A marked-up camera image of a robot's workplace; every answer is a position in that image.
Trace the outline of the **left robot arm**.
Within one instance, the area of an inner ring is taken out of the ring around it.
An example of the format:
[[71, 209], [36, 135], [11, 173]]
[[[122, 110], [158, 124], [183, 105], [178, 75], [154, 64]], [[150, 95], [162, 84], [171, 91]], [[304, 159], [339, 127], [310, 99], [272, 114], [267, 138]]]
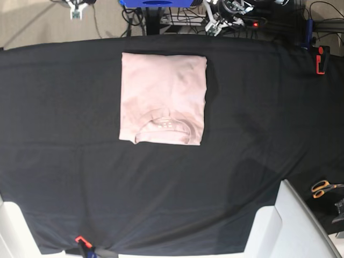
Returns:
[[213, 37], [244, 33], [252, 38], [259, 32], [278, 34], [291, 31], [281, 8], [288, 1], [203, 1], [207, 24], [205, 34]]

